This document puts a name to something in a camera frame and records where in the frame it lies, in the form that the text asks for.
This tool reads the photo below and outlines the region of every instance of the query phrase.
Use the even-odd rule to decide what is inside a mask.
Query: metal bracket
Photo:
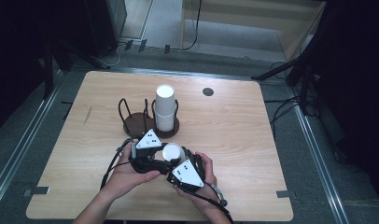
[[[48,194],[49,187],[34,187],[32,189],[26,189],[22,197],[32,197],[34,194]]]
[[[294,191],[289,190],[279,190],[276,192],[277,198],[291,198],[297,199],[297,194]]]

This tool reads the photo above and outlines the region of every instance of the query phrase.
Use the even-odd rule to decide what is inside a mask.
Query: wire holder
[[[131,113],[131,110],[129,109],[128,103],[125,98],[122,98],[119,101],[118,105],[118,111],[119,111],[119,116],[122,119],[123,122],[123,130],[131,137],[137,137],[141,136],[144,133],[148,132],[150,129],[155,130],[155,134],[158,135],[160,138],[170,138],[173,137],[177,132],[180,127],[180,122],[178,121],[177,118],[177,111],[178,111],[178,101],[175,100],[175,121],[174,121],[174,128],[172,131],[168,132],[163,132],[157,128],[157,122],[155,120],[155,110],[154,110],[154,105],[155,105],[155,100],[152,102],[152,117],[149,116],[148,113],[148,101],[147,99],[145,101],[145,108],[143,110],[143,113],[137,112],[137,113]],[[122,115],[121,111],[121,104],[125,103],[126,110],[128,111],[129,116],[125,119]]]
[[[173,123],[173,129],[168,132],[163,132],[157,128],[157,121],[155,119],[155,100],[152,101],[151,109],[152,109],[152,116],[154,117],[154,127],[155,127],[155,133],[160,138],[170,138],[175,136],[175,134],[178,132],[178,129],[180,129],[180,121],[178,121],[177,118],[177,111],[178,111],[178,101],[175,100],[175,121]]]

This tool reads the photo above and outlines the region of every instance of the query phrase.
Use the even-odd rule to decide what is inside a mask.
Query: black curtain
[[[315,61],[318,92],[345,138],[337,147],[370,175],[379,194],[379,1],[341,1]]]

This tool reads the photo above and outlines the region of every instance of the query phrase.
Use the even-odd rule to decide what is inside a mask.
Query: metal frame
[[[123,72],[123,73],[133,73],[133,74],[149,74],[149,75],[159,75],[159,76],[185,76],[185,77],[210,77],[210,78],[222,78],[222,79],[232,79],[232,80],[248,80],[251,81],[251,77],[240,77],[240,76],[227,76],[227,75],[214,75],[214,74],[204,74],[204,73],[191,73],[191,72],[176,72],[176,71],[163,71],[163,70],[149,70],[149,69],[137,69],[137,68],[124,68],[124,69],[112,69],[109,72]],[[0,174],[0,201],[3,198],[13,176],[16,174],[21,161],[24,158],[28,147],[32,144],[37,131],[43,122],[45,116],[49,112],[50,106],[54,102],[58,90],[63,82],[63,74],[61,71],[57,73],[57,82],[49,98],[45,99],[38,110],[36,111],[32,121],[27,127],[25,133],[23,134],[21,140],[17,144],[14,152],[9,158],[3,172]],[[265,84],[276,84],[275,82],[262,81]],[[289,89],[291,96],[297,95],[293,88]],[[302,127],[302,131],[308,147],[310,149],[312,158],[314,160],[317,173],[320,177],[322,186],[325,190],[327,199],[330,203],[331,211],[335,217],[337,223],[349,223],[346,212],[344,211],[344,206],[339,196],[338,190],[330,176],[329,170],[323,157],[320,153],[315,136],[310,127],[309,121],[306,116],[303,115],[301,109],[295,106],[295,112],[297,114],[299,123]]]

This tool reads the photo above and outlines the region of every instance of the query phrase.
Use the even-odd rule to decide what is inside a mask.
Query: white triangular marker
[[[154,133],[153,129],[150,129],[144,137],[137,143],[137,149],[149,148],[149,147],[161,147],[162,142]]]
[[[177,166],[172,174],[182,183],[190,184],[197,187],[203,187],[204,182],[199,177],[190,160],[186,160]]]

